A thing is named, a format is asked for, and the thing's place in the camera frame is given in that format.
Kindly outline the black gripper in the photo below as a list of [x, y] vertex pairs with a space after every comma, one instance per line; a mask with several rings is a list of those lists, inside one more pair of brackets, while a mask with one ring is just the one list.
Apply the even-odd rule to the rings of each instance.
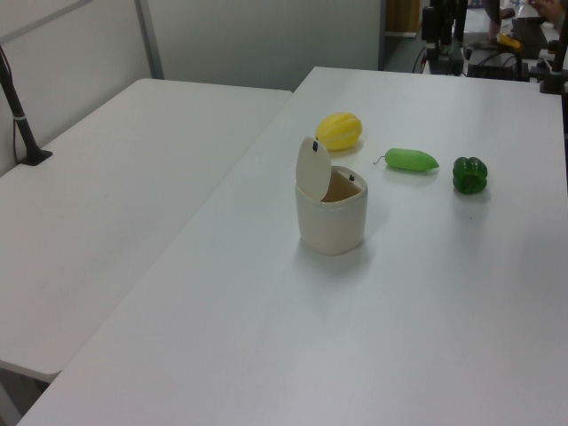
[[[439, 45], [463, 42], [468, 2], [466, 0], [431, 0], [422, 8], [422, 40], [426, 44], [426, 60], [430, 75], [442, 74]], [[448, 52], [448, 74], [461, 75], [464, 57], [459, 43]]]

